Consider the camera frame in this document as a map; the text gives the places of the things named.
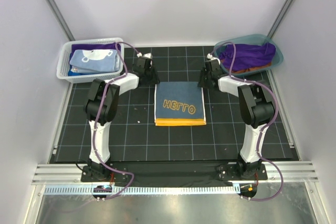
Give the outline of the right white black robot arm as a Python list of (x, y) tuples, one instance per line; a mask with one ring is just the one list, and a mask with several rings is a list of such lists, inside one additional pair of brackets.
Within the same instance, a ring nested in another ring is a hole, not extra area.
[(264, 83), (224, 74), (216, 58), (205, 61), (198, 86), (238, 97), (245, 135), (236, 164), (229, 171), (243, 180), (254, 178), (263, 162), (261, 150), (265, 134), (279, 111), (273, 92)]

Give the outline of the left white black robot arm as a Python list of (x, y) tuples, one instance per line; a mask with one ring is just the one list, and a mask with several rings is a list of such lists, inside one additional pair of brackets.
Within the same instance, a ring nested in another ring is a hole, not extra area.
[(159, 84), (159, 76), (151, 53), (137, 54), (130, 72), (110, 80), (93, 80), (84, 111), (90, 125), (91, 151), (87, 165), (82, 170), (84, 181), (106, 182), (115, 172), (110, 160), (109, 134), (112, 120), (117, 114), (119, 96), (141, 86)]

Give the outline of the yellow purple patterned towel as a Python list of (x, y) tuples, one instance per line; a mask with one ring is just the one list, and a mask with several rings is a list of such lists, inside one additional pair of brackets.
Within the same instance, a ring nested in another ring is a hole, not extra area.
[(206, 125), (203, 88), (197, 82), (161, 82), (154, 91), (156, 126)]

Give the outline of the light blue white towel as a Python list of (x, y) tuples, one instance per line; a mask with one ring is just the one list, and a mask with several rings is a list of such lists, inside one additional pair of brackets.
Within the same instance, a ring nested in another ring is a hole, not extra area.
[(120, 70), (120, 59), (114, 49), (75, 50), (70, 61), (74, 73), (109, 73)]

